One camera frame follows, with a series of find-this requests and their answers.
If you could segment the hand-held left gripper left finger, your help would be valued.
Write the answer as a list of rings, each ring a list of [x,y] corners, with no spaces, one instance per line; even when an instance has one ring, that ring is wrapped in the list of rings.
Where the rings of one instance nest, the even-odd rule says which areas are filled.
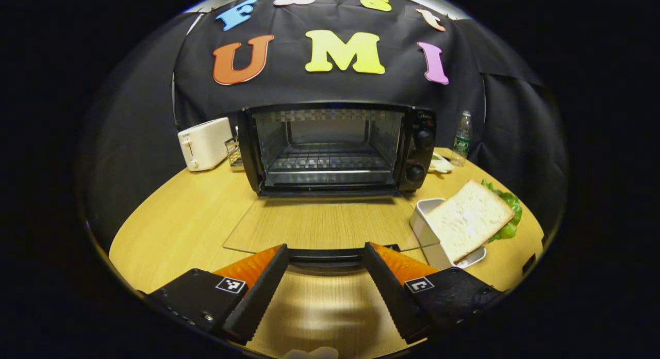
[[[254,338],[288,263],[288,247],[279,244],[215,272],[191,268],[144,297],[182,323],[245,345]]]

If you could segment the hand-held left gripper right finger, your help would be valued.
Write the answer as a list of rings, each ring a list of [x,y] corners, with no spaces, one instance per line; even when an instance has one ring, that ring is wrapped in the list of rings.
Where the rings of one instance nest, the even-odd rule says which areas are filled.
[[[459,267],[438,270],[372,242],[365,244],[364,266],[408,344],[467,324],[504,297]]]

